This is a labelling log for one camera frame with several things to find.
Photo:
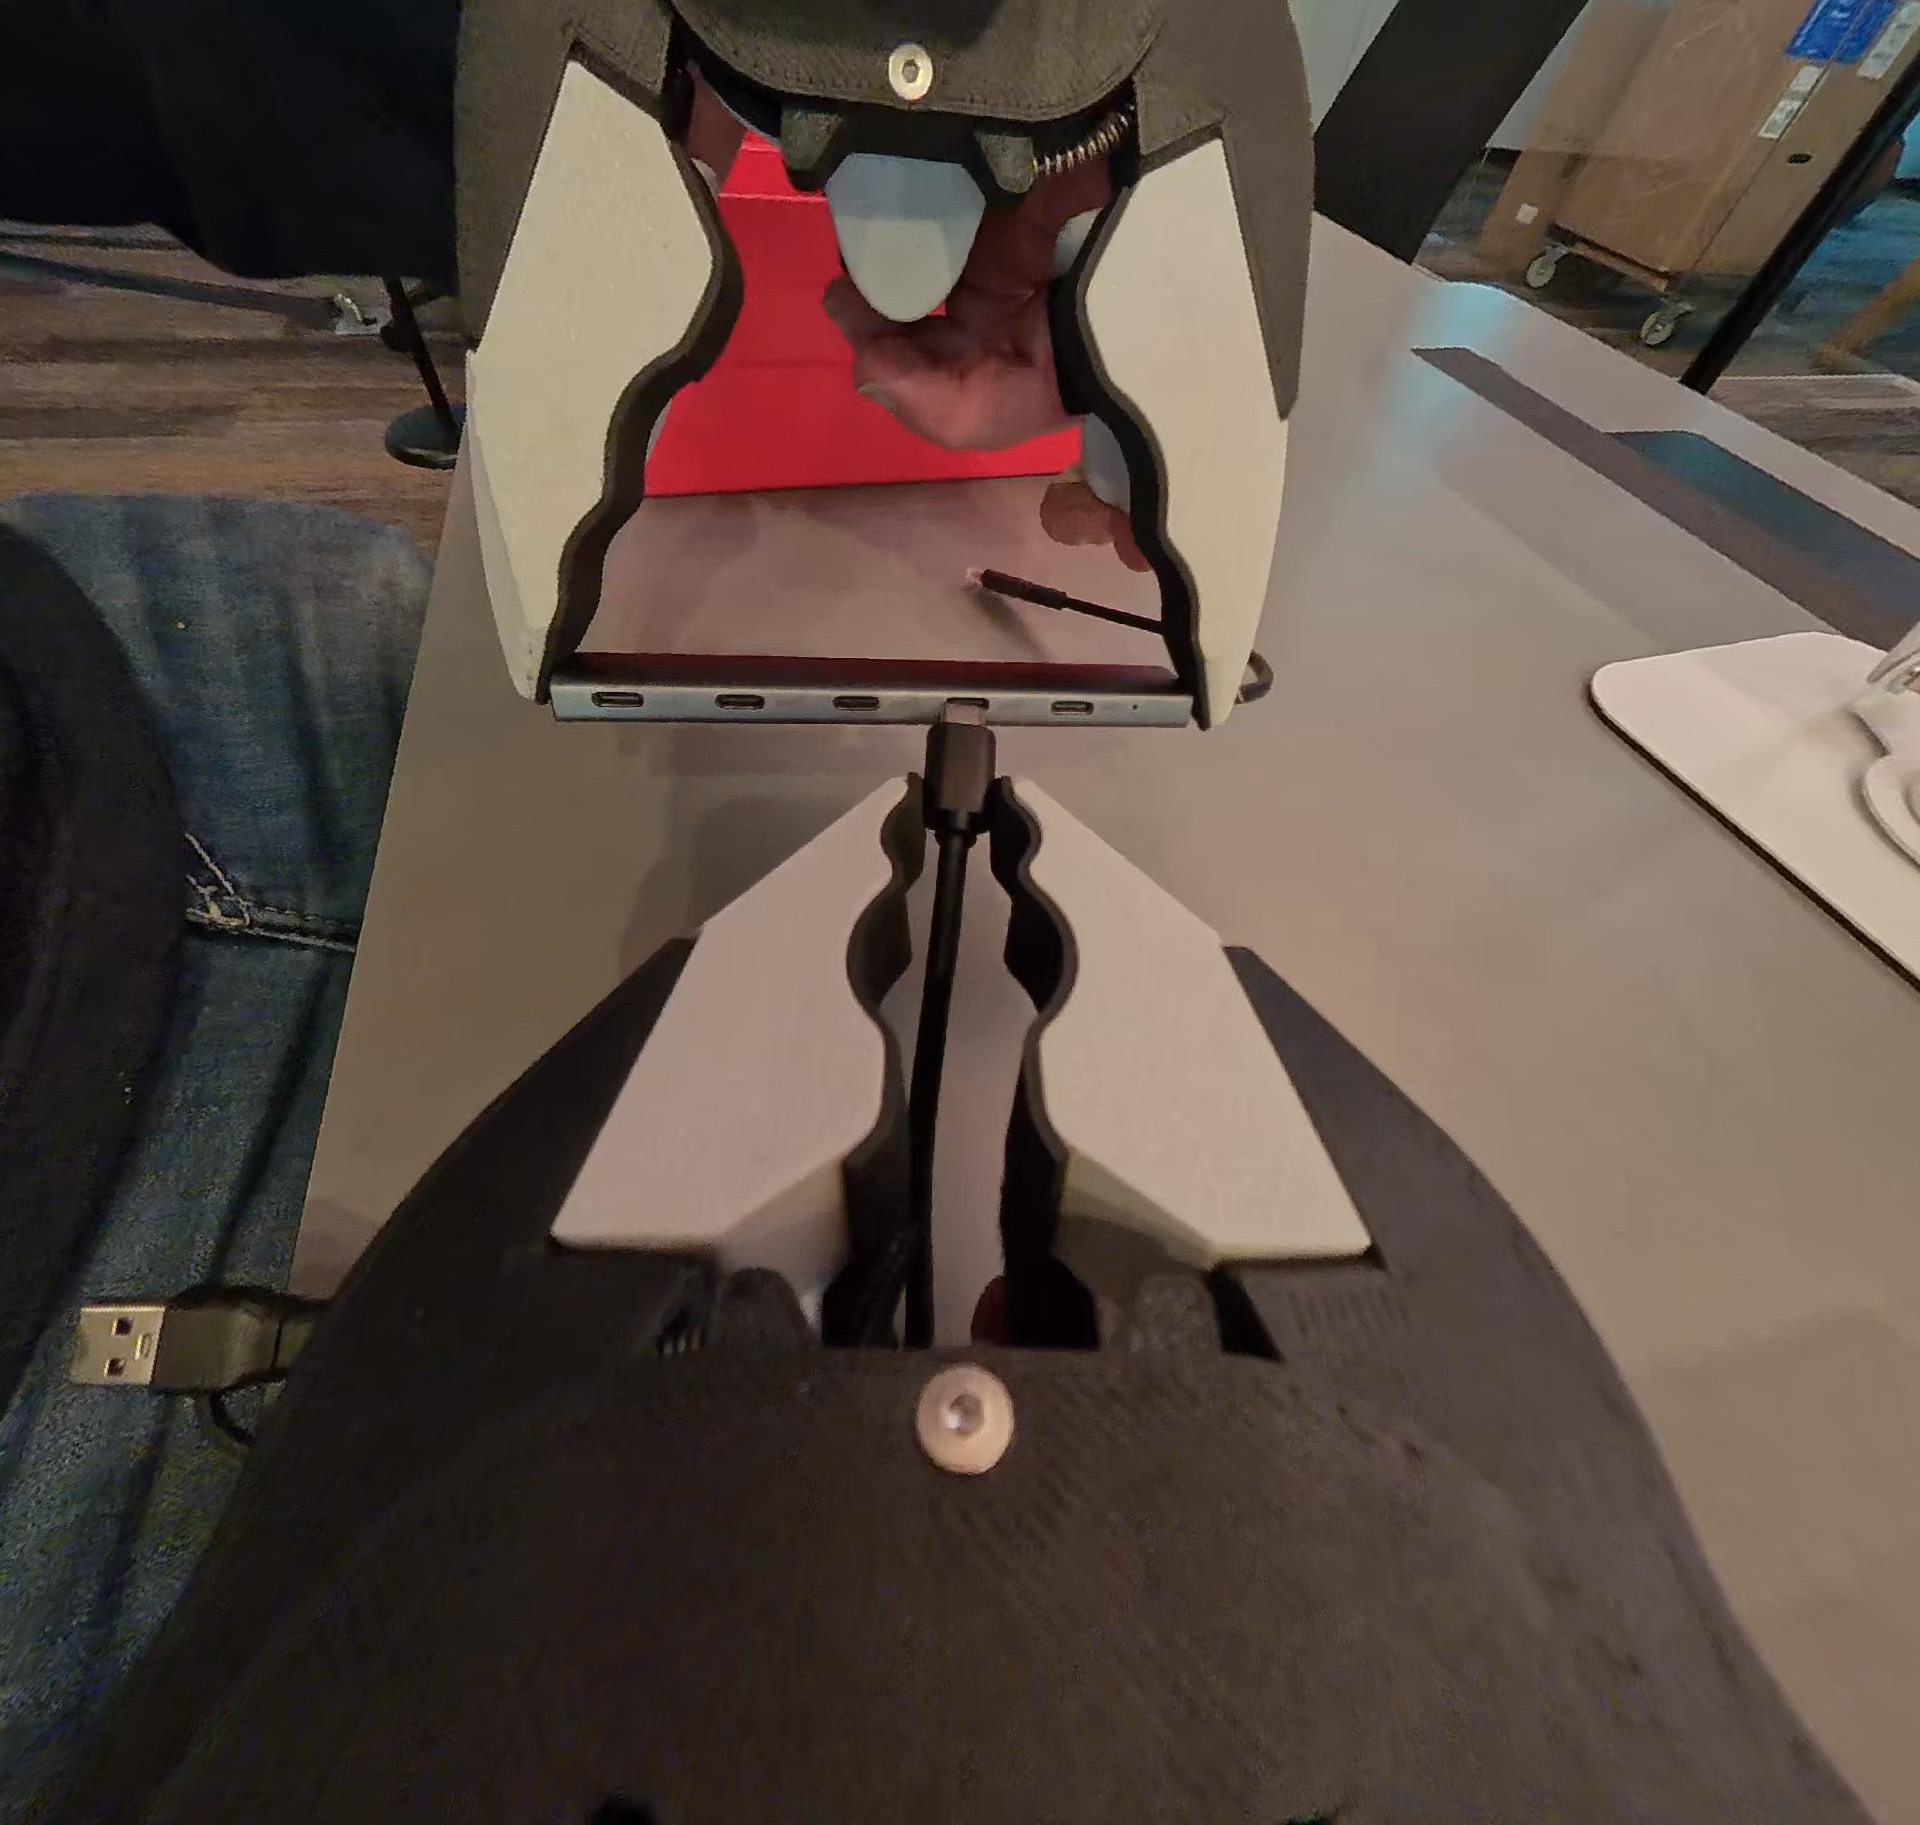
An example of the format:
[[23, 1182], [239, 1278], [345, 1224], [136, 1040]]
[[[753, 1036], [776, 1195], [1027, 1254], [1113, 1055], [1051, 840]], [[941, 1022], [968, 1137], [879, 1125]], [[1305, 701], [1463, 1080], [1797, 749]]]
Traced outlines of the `grey usb hub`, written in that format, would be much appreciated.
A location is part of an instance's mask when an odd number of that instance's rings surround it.
[[547, 701], [563, 724], [989, 726], [1193, 724], [1192, 689], [1153, 665], [866, 659], [764, 653], [578, 653]]

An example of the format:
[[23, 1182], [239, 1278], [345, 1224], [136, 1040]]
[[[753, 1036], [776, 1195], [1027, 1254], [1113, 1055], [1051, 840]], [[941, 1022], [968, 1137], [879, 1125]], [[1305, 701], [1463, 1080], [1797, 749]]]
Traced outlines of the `white stand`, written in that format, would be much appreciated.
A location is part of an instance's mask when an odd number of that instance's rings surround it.
[[1603, 665], [1596, 716], [1919, 981], [1919, 631], [1781, 634]]

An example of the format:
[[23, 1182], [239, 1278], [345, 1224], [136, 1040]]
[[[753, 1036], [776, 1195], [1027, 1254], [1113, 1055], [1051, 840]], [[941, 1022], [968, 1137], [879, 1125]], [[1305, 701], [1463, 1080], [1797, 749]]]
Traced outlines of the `person's blue jeans leg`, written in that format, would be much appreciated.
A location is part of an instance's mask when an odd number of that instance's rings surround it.
[[5, 1379], [5, 1820], [61, 1812], [228, 1505], [187, 1396], [68, 1372], [92, 1303], [282, 1289], [360, 942], [434, 561], [254, 498], [5, 503], [119, 638], [185, 840], [178, 975], [105, 1212]]

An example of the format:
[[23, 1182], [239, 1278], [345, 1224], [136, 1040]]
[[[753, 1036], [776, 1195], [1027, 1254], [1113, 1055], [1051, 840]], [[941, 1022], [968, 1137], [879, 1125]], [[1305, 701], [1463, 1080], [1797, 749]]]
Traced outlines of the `black tripod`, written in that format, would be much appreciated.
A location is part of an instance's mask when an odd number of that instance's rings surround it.
[[432, 342], [420, 326], [420, 309], [444, 295], [432, 286], [410, 286], [398, 277], [379, 281], [386, 316], [377, 326], [382, 348], [404, 355], [419, 375], [423, 403], [397, 413], [382, 433], [382, 448], [394, 463], [423, 472], [456, 467], [466, 404], [451, 396]]

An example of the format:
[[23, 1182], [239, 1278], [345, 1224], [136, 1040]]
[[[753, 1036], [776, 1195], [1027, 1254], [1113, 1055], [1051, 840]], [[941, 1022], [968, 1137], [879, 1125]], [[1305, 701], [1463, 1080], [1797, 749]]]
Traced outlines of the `stack of cardboard boxes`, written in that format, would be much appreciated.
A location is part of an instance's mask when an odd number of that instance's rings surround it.
[[1596, 0], [1474, 253], [1643, 351], [1707, 334], [1868, 130], [1916, 0]]

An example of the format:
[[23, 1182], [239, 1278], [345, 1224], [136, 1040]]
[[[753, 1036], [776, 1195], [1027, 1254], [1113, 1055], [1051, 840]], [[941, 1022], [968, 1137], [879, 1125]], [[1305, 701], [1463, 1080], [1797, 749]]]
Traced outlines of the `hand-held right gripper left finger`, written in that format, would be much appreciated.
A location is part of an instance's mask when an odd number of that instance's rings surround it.
[[882, 1005], [911, 951], [917, 780], [889, 780], [701, 926], [557, 1210], [557, 1244], [825, 1287], [846, 1167], [900, 1116]]

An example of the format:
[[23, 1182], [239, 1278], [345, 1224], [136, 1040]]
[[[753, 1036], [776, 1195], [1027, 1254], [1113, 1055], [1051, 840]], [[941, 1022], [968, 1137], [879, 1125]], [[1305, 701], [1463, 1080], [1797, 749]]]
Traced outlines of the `person's left hand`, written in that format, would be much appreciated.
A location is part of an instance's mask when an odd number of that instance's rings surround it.
[[852, 350], [856, 393], [947, 450], [1008, 450], [1067, 429], [1049, 317], [1055, 253], [1061, 231], [1110, 194], [1107, 167], [1083, 166], [986, 212], [935, 317], [892, 321], [852, 277], [833, 278], [825, 312]]

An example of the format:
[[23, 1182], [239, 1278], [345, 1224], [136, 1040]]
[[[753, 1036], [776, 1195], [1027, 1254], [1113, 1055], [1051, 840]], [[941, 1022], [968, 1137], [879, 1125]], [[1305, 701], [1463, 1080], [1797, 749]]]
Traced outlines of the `red plastic bin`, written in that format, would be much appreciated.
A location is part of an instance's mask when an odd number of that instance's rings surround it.
[[719, 360], [669, 404], [647, 463], [650, 498], [1052, 479], [1078, 465], [1074, 429], [951, 450], [857, 395], [854, 354], [825, 312], [841, 274], [827, 199], [797, 190], [769, 142], [747, 140], [719, 212], [744, 303]]

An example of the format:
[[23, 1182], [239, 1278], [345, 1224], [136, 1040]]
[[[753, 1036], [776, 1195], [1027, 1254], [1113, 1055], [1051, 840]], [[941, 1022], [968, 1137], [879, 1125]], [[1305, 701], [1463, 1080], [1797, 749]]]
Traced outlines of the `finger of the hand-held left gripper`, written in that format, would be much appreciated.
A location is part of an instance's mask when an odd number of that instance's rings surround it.
[[478, 553], [523, 698], [547, 704], [584, 644], [658, 426], [725, 350], [741, 298], [706, 174], [654, 111], [563, 63], [467, 364]]
[[1222, 724], [1260, 630], [1288, 445], [1222, 140], [1117, 198], [1074, 271], [1072, 312], [1193, 720]]

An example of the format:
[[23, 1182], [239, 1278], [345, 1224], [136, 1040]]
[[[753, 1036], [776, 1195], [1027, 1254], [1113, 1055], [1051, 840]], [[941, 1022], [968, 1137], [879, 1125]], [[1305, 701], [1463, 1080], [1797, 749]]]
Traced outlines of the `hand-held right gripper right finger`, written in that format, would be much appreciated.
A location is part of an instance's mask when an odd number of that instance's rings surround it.
[[1219, 935], [1005, 785], [1005, 967], [1035, 1006], [1005, 1208], [1084, 1287], [1357, 1261], [1372, 1234]]

